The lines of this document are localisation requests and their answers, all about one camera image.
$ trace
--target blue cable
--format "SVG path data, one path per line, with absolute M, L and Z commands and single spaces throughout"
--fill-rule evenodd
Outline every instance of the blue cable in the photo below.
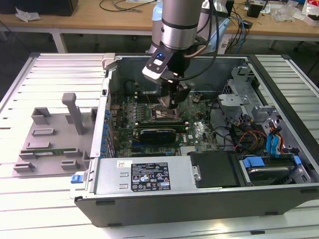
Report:
M 232 16 L 232 18 L 237 19 L 237 20 L 240 20 L 241 25 L 242 25 L 242 29 L 243 29 L 242 34 L 241 34 L 242 39 L 240 40 L 240 45 L 238 46 L 238 48 L 237 48 L 237 50 L 236 50 L 236 54 L 238 54 L 239 51 L 240 51 L 240 49 L 241 49 L 241 47 L 242 47 L 242 45 L 243 45 L 243 43 L 244 43 L 244 39 L 245 39 L 245 37 L 244 37 L 245 26 L 244 26 L 243 20 L 242 20 L 241 18 L 233 17 L 233 16 Z

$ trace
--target power supply label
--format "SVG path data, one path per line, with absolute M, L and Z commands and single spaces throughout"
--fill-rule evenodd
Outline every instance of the power supply label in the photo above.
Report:
M 131 169 L 133 192 L 170 190 L 167 163 L 137 163 Z

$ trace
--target green circuit board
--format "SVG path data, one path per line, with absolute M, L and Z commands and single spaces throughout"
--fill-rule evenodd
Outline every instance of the green circuit board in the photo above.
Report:
M 218 150 L 217 140 L 207 122 L 206 101 L 196 104 L 194 97 L 190 94 L 174 111 L 166 110 L 160 104 L 139 104 L 131 97 L 118 99 L 113 111 L 115 131 L 119 136 L 116 157 L 179 156 L 185 155 L 185 151 Z M 142 144 L 140 131 L 152 128 L 176 129 L 175 142 Z

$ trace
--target motherboard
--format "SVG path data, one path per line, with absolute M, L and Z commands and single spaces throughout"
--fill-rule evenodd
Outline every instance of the motherboard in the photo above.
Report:
M 113 97 L 115 157 L 179 156 L 218 150 L 207 121 L 207 101 L 190 94 L 170 110 L 157 99 Z

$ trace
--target robot end effector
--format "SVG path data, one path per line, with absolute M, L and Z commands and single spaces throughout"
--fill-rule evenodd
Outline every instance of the robot end effector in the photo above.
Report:
M 208 3 L 207 23 L 211 23 L 213 0 Z M 184 72 L 190 59 L 204 51 L 210 41 L 211 24 L 207 41 L 196 36 L 202 6 L 203 0 L 163 0 L 160 43 L 142 72 L 161 85 L 159 101 L 166 108 L 174 109 L 186 99 L 190 87 L 183 83 Z

